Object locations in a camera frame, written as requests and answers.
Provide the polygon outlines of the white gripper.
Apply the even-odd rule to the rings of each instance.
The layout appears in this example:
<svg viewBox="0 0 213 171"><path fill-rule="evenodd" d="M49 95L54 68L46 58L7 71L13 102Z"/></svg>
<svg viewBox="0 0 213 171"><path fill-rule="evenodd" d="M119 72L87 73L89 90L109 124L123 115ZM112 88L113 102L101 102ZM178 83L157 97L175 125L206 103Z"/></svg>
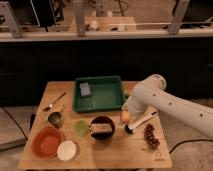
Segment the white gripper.
<svg viewBox="0 0 213 171"><path fill-rule="evenodd" d="M134 117L139 117L144 111L144 105L137 98L130 96L123 104L122 109Z"/></svg>

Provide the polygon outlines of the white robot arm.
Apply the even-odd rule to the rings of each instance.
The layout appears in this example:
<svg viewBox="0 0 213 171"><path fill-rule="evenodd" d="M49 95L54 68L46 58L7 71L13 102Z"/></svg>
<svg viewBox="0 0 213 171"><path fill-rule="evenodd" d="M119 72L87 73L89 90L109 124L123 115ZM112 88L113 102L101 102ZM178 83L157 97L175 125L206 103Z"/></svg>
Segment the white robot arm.
<svg viewBox="0 0 213 171"><path fill-rule="evenodd" d="M213 139L213 108L171 95L166 87L165 78L153 74L134 86L123 107L139 116L152 106Z"/></svg>

